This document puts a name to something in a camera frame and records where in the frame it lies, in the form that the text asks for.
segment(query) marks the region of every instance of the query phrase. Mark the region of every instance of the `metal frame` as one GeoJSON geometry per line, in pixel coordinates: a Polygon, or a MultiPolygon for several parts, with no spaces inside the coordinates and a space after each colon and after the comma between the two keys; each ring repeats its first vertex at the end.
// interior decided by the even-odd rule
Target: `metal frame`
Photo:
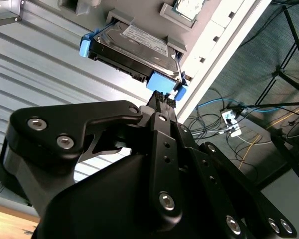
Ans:
{"type": "MultiPolygon", "coordinates": [[[[247,107],[249,107],[249,108],[299,106],[299,102],[278,103],[278,104],[263,104],[263,105],[260,104],[262,102],[262,100],[265,98],[265,96],[268,94],[269,90],[272,88],[274,83],[276,82],[276,77],[277,76],[279,76],[281,79],[283,79],[284,81],[286,81],[288,84],[290,84],[292,87],[294,87],[296,90],[299,91],[299,84],[283,73],[283,70],[285,69],[285,67],[289,63],[289,61],[292,58],[295,51],[298,50],[298,52],[299,52],[299,38],[297,36],[297,32],[296,32],[295,27],[292,23],[292,20],[290,18],[290,15],[288,13],[287,8],[283,7],[283,9],[284,9],[285,17],[287,19],[288,26],[290,28],[291,34],[292,34],[295,42],[291,46],[291,48],[290,48],[289,52],[287,53],[287,55],[285,56],[282,64],[273,73],[272,79],[267,84],[264,91],[261,93],[261,95],[257,99],[256,103],[254,105],[248,105],[247,107]]],[[[234,107],[228,107],[228,108],[237,109],[237,108],[241,108],[241,107],[242,106],[234,106],[234,107]]],[[[283,158],[286,160],[287,163],[285,165],[283,165],[280,169],[278,169],[276,172],[274,172],[272,175],[270,175],[263,182],[261,182],[258,185],[259,188],[264,188],[265,186],[267,186],[268,184],[270,184],[271,182],[273,182],[274,180],[276,180],[277,178],[282,176],[284,173],[286,173],[290,169],[292,169],[295,172],[295,174],[297,175],[297,177],[299,178],[299,155],[296,156],[296,157],[293,156],[293,154],[284,145],[285,142],[282,140],[282,138],[280,136],[276,136],[276,135],[271,134],[271,141],[273,142],[273,144],[275,145],[275,147],[277,148],[279,153],[281,153],[281,155],[283,156],[283,158]]]]}
{"type": "Polygon", "coordinates": [[[0,26],[20,22],[24,0],[0,0],[0,26]]]}
{"type": "Polygon", "coordinates": [[[284,74],[284,69],[286,68],[287,64],[289,63],[290,59],[294,55],[295,51],[297,50],[299,52],[299,38],[297,36],[297,32],[295,30],[295,27],[293,25],[293,22],[290,18],[290,15],[288,13],[287,8],[284,6],[283,7],[284,14],[288,23],[288,26],[290,28],[291,34],[294,38],[294,44],[291,46],[289,52],[285,56],[282,64],[279,66],[279,68],[273,73],[273,77],[270,80],[270,82],[267,84],[259,98],[256,100],[256,103],[254,105],[249,105],[248,107],[250,108],[265,108],[265,107],[281,107],[281,106],[299,106],[299,102],[294,102],[294,103],[279,103],[279,104],[265,104],[261,105],[260,103],[262,100],[265,98],[265,96],[268,94],[269,90],[272,88],[272,86],[276,82],[276,77],[279,76],[282,78],[284,81],[286,81],[288,84],[290,84],[292,87],[294,87],[296,90],[299,91],[299,84],[292,80],[290,77],[286,76],[284,74]]]}

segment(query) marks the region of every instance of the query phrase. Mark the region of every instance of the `black metal stand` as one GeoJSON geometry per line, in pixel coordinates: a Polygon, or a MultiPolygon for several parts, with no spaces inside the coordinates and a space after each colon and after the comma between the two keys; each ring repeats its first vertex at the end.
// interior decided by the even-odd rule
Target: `black metal stand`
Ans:
{"type": "MultiPolygon", "coordinates": [[[[287,53],[286,57],[284,58],[282,64],[280,67],[273,73],[273,77],[264,89],[264,91],[261,93],[259,98],[257,99],[256,103],[254,105],[249,105],[247,107],[249,108],[265,108],[265,107],[282,107],[282,106],[299,106],[299,102],[294,102],[294,103],[279,103],[279,104],[263,104],[261,105],[260,103],[262,100],[265,98],[269,90],[272,88],[274,83],[276,82],[276,77],[279,76],[281,79],[286,81],[288,84],[290,84],[292,87],[294,87],[296,90],[299,91],[299,84],[292,80],[290,77],[286,76],[284,74],[284,69],[289,63],[290,59],[292,58],[293,54],[295,53],[296,50],[299,52],[299,38],[297,36],[295,27],[292,23],[292,20],[290,18],[290,15],[288,13],[288,10],[286,7],[283,7],[284,9],[284,14],[288,23],[288,26],[290,28],[291,34],[294,38],[294,43],[291,46],[289,52],[287,53]]],[[[298,156],[293,156],[293,154],[284,146],[284,141],[281,137],[271,135],[271,141],[279,151],[279,153],[282,155],[282,157],[286,160],[286,165],[284,165],[280,170],[277,172],[274,172],[270,177],[268,177],[264,182],[259,185],[259,188],[263,188],[279,178],[283,173],[286,173],[288,170],[292,169],[297,177],[299,178],[299,155],[298,156]]]]}
{"type": "MultiPolygon", "coordinates": [[[[291,86],[293,86],[295,89],[299,91],[299,84],[292,80],[290,77],[286,76],[283,71],[287,64],[289,63],[290,59],[294,55],[295,51],[298,50],[299,52],[299,38],[297,36],[295,27],[293,25],[293,22],[290,18],[290,15],[288,13],[287,8],[284,6],[283,7],[285,17],[287,19],[288,26],[290,28],[291,34],[294,38],[294,44],[291,46],[289,52],[287,53],[286,57],[284,58],[282,64],[278,67],[278,69],[273,73],[273,77],[268,83],[268,85],[265,87],[264,91],[261,93],[259,98],[257,99],[256,103],[254,105],[249,105],[247,107],[249,108],[266,108],[266,107],[281,107],[281,106],[299,106],[299,102],[294,102],[294,103],[279,103],[279,104],[265,104],[261,105],[260,103],[262,100],[265,98],[265,96],[268,94],[269,90],[272,88],[274,83],[276,82],[277,76],[279,76],[281,79],[289,83],[291,86]]],[[[239,106],[234,106],[234,107],[229,107],[229,109],[234,109],[234,108],[239,108],[239,106]]]]}

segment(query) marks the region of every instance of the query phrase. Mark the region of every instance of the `corrugated metal wall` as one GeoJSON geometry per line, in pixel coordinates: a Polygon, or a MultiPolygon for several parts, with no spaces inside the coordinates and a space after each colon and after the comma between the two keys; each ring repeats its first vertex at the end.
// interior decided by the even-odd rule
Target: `corrugated metal wall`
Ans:
{"type": "MultiPolygon", "coordinates": [[[[87,32],[27,1],[22,22],[0,26],[0,152],[9,116],[19,108],[122,99],[139,106],[150,98],[142,83],[79,56],[87,32]]],[[[81,163],[75,179],[128,152],[81,163]]]]}

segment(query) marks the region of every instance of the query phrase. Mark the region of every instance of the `silver bolt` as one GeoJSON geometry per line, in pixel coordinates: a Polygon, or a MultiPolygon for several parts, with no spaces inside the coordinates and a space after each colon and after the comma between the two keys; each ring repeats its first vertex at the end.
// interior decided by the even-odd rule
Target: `silver bolt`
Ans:
{"type": "Polygon", "coordinates": [[[272,220],[271,218],[268,219],[269,225],[271,226],[272,229],[274,229],[275,232],[279,233],[280,230],[278,226],[276,225],[275,221],[272,220]]]}
{"type": "Polygon", "coordinates": [[[134,106],[130,106],[129,110],[135,114],[138,112],[138,110],[134,106]]]}
{"type": "Polygon", "coordinates": [[[42,119],[32,118],[28,121],[28,126],[35,131],[42,131],[46,129],[46,122],[42,119]]]}
{"type": "Polygon", "coordinates": [[[286,223],[285,220],[280,219],[280,222],[288,233],[293,233],[293,230],[291,230],[291,227],[286,223]]]}
{"type": "Polygon", "coordinates": [[[234,234],[239,235],[241,233],[240,226],[238,222],[234,220],[233,217],[227,216],[226,217],[227,226],[233,231],[234,234]]]}
{"type": "Polygon", "coordinates": [[[180,126],[180,128],[184,131],[184,132],[188,132],[188,129],[187,129],[187,127],[186,126],[184,126],[184,125],[181,125],[180,126]]]}
{"type": "Polygon", "coordinates": [[[174,202],[173,198],[169,194],[167,194],[167,193],[161,193],[159,195],[159,201],[160,201],[161,205],[166,210],[169,210],[169,211],[174,210],[174,208],[175,208],[175,202],[174,202]]]}
{"type": "Polygon", "coordinates": [[[216,152],[215,148],[212,145],[208,145],[208,148],[212,151],[212,152],[216,152]]]}
{"type": "Polygon", "coordinates": [[[159,118],[160,118],[162,121],[167,121],[167,119],[166,119],[165,116],[159,116],[159,118]]]}
{"type": "Polygon", "coordinates": [[[74,141],[68,136],[60,136],[56,143],[63,149],[70,149],[74,146],[74,141]]]}

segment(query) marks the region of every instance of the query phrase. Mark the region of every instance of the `blue cable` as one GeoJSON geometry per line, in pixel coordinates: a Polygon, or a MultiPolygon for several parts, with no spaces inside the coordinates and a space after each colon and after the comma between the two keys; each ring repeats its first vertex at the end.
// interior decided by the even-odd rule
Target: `blue cable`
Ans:
{"type": "MultiPolygon", "coordinates": [[[[222,101],[222,100],[225,100],[225,101],[231,101],[231,102],[236,102],[244,107],[247,107],[245,104],[239,102],[239,101],[236,101],[234,99],[229,99],[229,98],[218,98],[218,99],[214,99],[214,100],[211,100],[211,101],[207,101],[205,103],[202,103],[200,105],[198,105],[198,107],[202,107],[202,106],[205,106],[207,104],[210,104],[210,103],[213,103],[213,102],[216,102],[216,101],[222,101]]],[[[279,110],[279,108],[273,108],[273,109],[269,109],[269,110],[258,110],[258,109],[254,109],[254,108],[250,108],[254,111],[258,111],[258,112],[270,112],[270,111],[276,111],[276,110],[279,110]]]]}

